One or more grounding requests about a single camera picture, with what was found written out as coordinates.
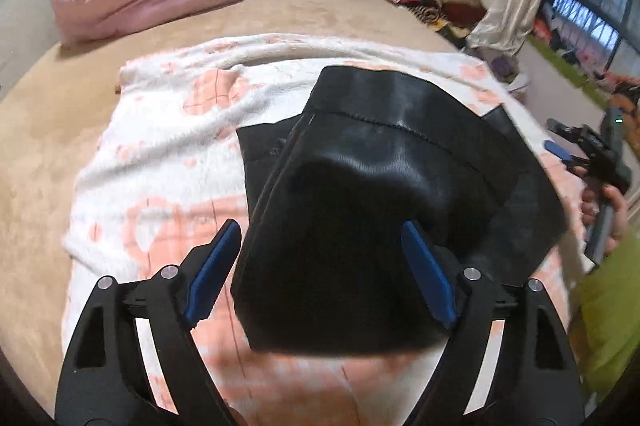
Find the person's right hand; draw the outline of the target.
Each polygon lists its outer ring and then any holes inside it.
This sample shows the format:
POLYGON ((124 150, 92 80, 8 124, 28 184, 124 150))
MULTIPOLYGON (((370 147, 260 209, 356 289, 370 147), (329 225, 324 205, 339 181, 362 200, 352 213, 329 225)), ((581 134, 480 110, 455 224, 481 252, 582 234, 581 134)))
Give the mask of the person's right hand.
POLYGON ((580 204, 582 223, 585 227, 590 227, 596 222, 599 213, 598 198, 600 195, 605 197, 614 208, 612 229, 608 233, 604 249, 604 256, 608 257, 626 234, 628 217, 626 199, 614 185, 608 183, 601 184, 600 192, 596 193, 593 188, 598 186, 599 183, 595 179, 587 177, 585 168, 574 167, 570 169, 570 172, 582 178, 585 182, 585 187, 582 189, 582 203, 580 204))

